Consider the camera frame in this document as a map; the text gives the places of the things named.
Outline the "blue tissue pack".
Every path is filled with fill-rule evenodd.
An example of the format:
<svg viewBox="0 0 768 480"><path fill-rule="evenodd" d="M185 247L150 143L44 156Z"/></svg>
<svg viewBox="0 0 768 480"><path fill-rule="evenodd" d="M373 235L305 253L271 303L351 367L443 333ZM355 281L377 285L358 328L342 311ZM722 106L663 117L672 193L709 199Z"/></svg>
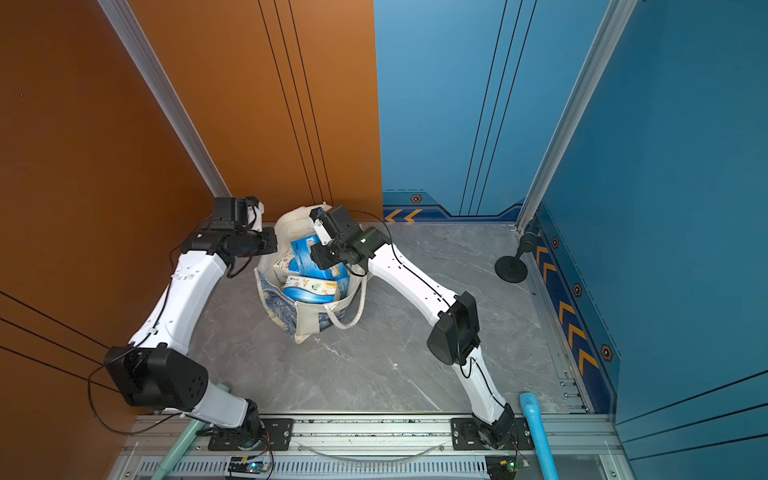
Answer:
<svg viewBox="0 0 768 480"><path fill-rule="evenodd" d="M346 296L349 278L322 280L304 276L288 276L282 286L287 297L303 303L325 304Z"/></svg>
<svg viewBox="0 0 768 480"><path fill-rule="evenodd" d="M280 282L284 282L288 276L298 275L300 268L292 251L286 252L273 265L273 270Z"/></svg>
<svg viewBox="0 0 768 480"><path fill-rule="evenodd" d="M312 259L312 247L316 244L320 244L320 239L317 235L310 235L291 242L291 247L300 274L304 277L322 280L339 280L347 278L347 270L342 264L336 264L327 269L323 269Z"/></svg>

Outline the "cream canvas bag blue print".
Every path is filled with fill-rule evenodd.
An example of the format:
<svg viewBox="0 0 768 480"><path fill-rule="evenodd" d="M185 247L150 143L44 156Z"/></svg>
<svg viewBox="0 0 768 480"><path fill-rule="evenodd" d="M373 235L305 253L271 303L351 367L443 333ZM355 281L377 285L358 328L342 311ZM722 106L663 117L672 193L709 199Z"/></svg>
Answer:
<svg viewBox="0 0 768 480"><path fill-rule="evenodd" d="M254 273L269 317L295 343L334 326L355 327L365 309L368 280L339 264L320 269L310 247L320 242L310 213L299 207L282 215L274 226L277 251L258 263Z"/></svg>

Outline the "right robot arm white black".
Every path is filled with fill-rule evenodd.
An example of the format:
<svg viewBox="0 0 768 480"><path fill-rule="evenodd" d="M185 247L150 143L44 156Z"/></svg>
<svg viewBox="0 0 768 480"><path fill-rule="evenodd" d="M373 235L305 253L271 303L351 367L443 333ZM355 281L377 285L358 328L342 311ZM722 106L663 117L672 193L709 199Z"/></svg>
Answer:
<svg viewBox="0 0 768 480"><path fill-rule="evenodd" d="M359 266L389 284L426 318L431 326L427 347L458 376L481 441L491 449L505 446L512 437L515 413L488 372L475 298L468 292L457 294L431 279L375 227L354 225L344 234L330 234L316 222L315 232L319 242L311 246L311 256L318 265Z"/></svg>

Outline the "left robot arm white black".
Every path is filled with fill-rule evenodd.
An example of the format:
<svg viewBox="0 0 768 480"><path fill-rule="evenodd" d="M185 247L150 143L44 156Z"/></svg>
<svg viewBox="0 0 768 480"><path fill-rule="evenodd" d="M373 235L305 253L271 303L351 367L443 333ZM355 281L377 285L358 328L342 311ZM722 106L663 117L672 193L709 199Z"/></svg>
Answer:
<svg viewBox="0 0 768 480"><path fill-rule="evenodd" d="M256 403L214 385L207 369L188 352L202 310L235 260L276 250L271 227L199 229L182 242L157 305L128 344L110 348L104 359L128 405L188 414L241 450L261 445L265 433Z"/></svg>

